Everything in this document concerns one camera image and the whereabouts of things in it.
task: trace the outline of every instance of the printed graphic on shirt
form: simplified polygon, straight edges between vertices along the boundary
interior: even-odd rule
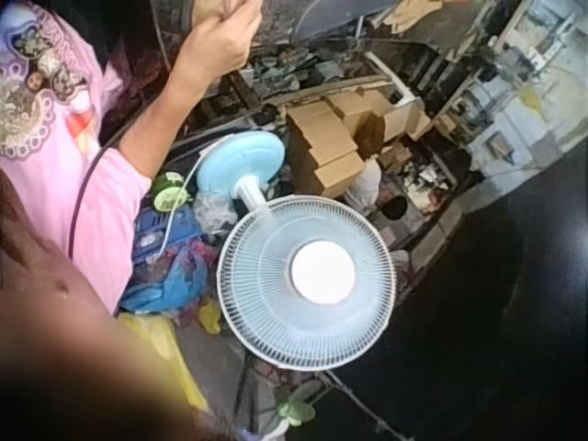
[[[37,20],[3,28],[0,44],[0,156],[20,161],[38,152],[49,138],[55,105],[68,106],[87,91],[59,23],[43,9],[32,10]],[[80,115],[73,109],[67,118],[77,121],[70,133],[83,151],[87,142],[78,137],[92,125],[93,114],[92,107]],[[73,125],[66,124],[68,129]]]

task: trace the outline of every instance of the hand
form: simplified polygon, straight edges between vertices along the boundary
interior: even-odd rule
[[[243,0],[224,21],[211,17],[190,32],[169,78],[180,96],[198,100],[203,87],[247,63],[261,5],[262,0]]]

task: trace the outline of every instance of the fan center hub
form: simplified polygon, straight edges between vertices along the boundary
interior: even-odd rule
[[[333,305],[346,299],[356,284],[356,267],[349,253],[328,241],[304,245],[294,256],[292,283],[305,299]]]

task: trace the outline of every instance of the fan grille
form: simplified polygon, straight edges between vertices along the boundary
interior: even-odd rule
[[[304,299],[289,269],[296,252],[330,241],[351,256],[356,284],[335,305]],[[231,328],[255,354],[283,368],[323,370],[367,351],[388,324],[395,274],[385,244],[367,221],[325,198],[290,197],[249,213],[220,257],[220,303]]]

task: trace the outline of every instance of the dark floor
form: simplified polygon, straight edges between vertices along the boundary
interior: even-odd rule
[[[586,431],[586,145],[468,216],[366,355],[337,375],[417,441]],[[385,440],[339,392],[289,441]]]

